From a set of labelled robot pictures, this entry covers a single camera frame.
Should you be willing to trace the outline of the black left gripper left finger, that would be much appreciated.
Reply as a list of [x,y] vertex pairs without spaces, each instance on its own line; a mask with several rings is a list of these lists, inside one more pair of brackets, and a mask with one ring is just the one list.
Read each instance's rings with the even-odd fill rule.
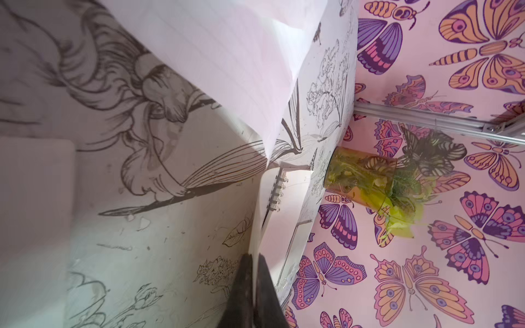
[[243,254],[217,328],[250,328],[253,316],[253,257]]

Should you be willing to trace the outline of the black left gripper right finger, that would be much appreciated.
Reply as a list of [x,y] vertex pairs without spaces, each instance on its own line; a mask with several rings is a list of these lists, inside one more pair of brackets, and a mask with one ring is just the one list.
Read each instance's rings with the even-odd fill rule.
[[256,277],[256,327],[289,327],[273,286],[269,267],[263,255],[258,257],[258,271]]

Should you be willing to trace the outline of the CAMP B5 spiral notebook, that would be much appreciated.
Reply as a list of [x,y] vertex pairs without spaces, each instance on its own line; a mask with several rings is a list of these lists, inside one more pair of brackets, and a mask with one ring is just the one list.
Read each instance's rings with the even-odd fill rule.
[[291,290],[291,275],[297,269],[299,222],[313,171],[304,166],[273,168],[261,177],[254,211],[250,247],[253,258],[252,285],[262,276],[258,260],[264,257],[273,291],[279,304],[286,306]]

